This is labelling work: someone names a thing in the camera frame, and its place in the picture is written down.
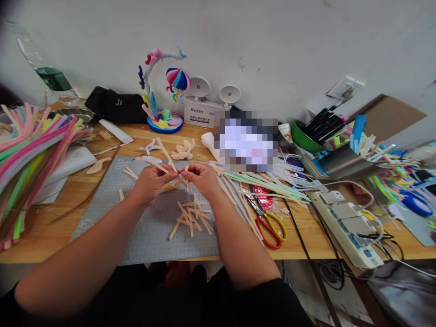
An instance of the wooden desk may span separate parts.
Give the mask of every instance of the wooden desk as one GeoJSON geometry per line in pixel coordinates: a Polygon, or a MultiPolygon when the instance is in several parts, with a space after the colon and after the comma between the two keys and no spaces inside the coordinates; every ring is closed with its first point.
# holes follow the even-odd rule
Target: wooden desk
{"type": "MultiPolygon", "coordinates": [[[[199,141],[200,136],[205,132],[212,131],[211,129],[185,125],[176,134],[161,135],[152,132],[147,125],[121,125],[120,128],[134,139],[134,142],[119,149],[118,155],[120,156],[139,156],[143,153],[143,151],[139,150],[139,147],[149,144],[153,138],[159,136],[165,148],[170,153],[171,150],[175,151],[177,144],[183,144],[183,139],[195,139],[196,145],[192,151],[194,159],[199,161],[213,160],[209,150],[199,141]]],[[[96,130],[104,130],[104,128],[98,124],[96,125],[96,130]]],[[[91,142],[88,145],[88,148],[92,153],[97,153],[117,144],[118,140],[113,142],[98,140],[91,142]]],[[[101,154],[97,159],[110,157],[112,156],[113,151],[114,150],[101,154]]],[[[153,150],[153,156],[165,159],[163,152],[160,150],[153,150]]],[[[22,234],[22,239],[19,243],[14,244],[9,250],[0,253],[0,263],[41,262],[67,244],[80,218],[88,207],[90,199],[62,220],[50,226],[47,226],[46,224],[86,199],[103,174],[103,171],[101,171],[94,175],[86,175],[83,174],[83,171],[84,170],[69,176],[54,204],[31,207],[30,212],[26,217],[25,232],[22,234]]],[[[282,199],[278,198],[278,201],[280,206],[284,208],[282,199]]],[[[317,221],[310,212],[296,203],[289,202],[289,205],[311,258],[334,258],[334,252],[327,237],[324,235],[317,221]]],[[[283,223],[286,226],[288,238],[283,242],[283,245],[279,250],[268,250],[272,258],[306,259],[306,255],[301,247],[290,217],[285,214],[280,214],[279,211],[277,215],[283,217],[283,223]]],[[[402,226],[401,231],[397,231],[391,223],[387,223],[385,226],[388,231],[395,234],[396,240],[402,247],[406,259],[436,258],[436,248],[426,248],[422,246],[404,226],[402,226]]],[[[195,260],[219,259],[220,257],[217,256],[197,258],[195,260]]]]}

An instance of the green bowl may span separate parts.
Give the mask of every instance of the green bowl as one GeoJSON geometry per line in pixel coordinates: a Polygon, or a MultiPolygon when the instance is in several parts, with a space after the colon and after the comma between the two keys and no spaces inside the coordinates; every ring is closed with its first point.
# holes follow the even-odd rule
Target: green bowl
{"type": "Polygon", "coordinates": [[[291,126],[292,141],[294,141],[296,145],[310,153],[327,150],[304,134],[302,128],[304,128],[304,124],[299,120],[295,120],[294,124],[291,126]]]}

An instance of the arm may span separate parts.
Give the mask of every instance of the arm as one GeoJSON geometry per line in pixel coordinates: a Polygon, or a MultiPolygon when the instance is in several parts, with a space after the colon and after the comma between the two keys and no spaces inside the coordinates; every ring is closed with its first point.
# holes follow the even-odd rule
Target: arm
{"type": "Polygon", "coordinates": [[[17,303],[40,317],[64,318],[80,312],[97,295],[120,262],[137,221],[177,177],[155,166],[143,169],[130,195],[87,232],[36,266],[15,289],[17,303]]]}
{"type": "Polygon", "coordinates": [[[275,262],[220,188],[212,167],[192,163],[182,176],[197,187],[212,207],[221,257],[234,286],[245,290],[280,278],[275,262]]]}

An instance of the scissors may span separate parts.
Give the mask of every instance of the scissors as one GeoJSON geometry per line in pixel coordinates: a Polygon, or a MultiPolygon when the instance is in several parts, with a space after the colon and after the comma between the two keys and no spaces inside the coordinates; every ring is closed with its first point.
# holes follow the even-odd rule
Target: scissors
{"type": "Polygon", "coordinates": [[[283,225],[283,223],[280,221],[279,218],[277,218],[276,215],[274,215],[274,214],[272,214],[271,212],[268,212],[268,211],[265,211],[265,212],[262,211],[247,194],[245,196],[247,197],[248,202],[250,202],[251,206],[254,208],[254,210],[258,214],[258,217],[256,218],[256,225],[258,227],[258,230],[259,230],[260,234],[262,235],[262,238],[263,238],[263,241],[265,242],[265,244],[267,246],[269,246],[270,248],[273,248],[273,249],[276,249],[276,250],[281,248],[282,247],[282,241],[285,241],[286,238],[287,238],[287,231],[286,231],[285,225],[283,225]],[[265,217],[267,219],[268,224],[265,222],[265,220],[263,220],[263,217],[265,217]],[[283,230],[283,237],[280,236],[280,234],[277,232],[277,230],[274,227],[274,225],[273,225],[273,223],[272,223],[270,218],[273,218],[273,219],[275,219],[278,222],[278,224],[280,225],[281,229],[283,230]],[[273,244],[271,244],[270,242],[268,242],[265,239],[265,237],[264,237],[264,235],[262,233],[262,230],[260,229],[260,224],[262,224],[269,231],[269,233],[272,236],[274,236],[274,238],[277,241],[277,245],[273,245],[273,244]]]}

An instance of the hand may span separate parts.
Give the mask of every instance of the hand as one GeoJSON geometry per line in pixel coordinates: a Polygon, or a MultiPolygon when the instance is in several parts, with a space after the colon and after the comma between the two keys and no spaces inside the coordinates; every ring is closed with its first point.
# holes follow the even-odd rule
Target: hand
{"type": "Polygon", "coordinates": [[[203,163],[192,163],[189,165],[188,171],[183,170],[181,174],[185,180],[193,183],[208,201],[224,193],[219,186],[214,169],[210,166],[203,163]]]}
{"type": "Polygon", "coordinates": [[[170,165],[165,163],[160,163],[160,165],[168,170],[169,173],[164,173],[154,165],[145,167],[139,175],[132,192],[129,194],[129,201],[143,206],[151,205],[160,194],[161,188],[166,183],[176,179],[178,174],[180,174],[180,170],[174,172],[170,165]]]}

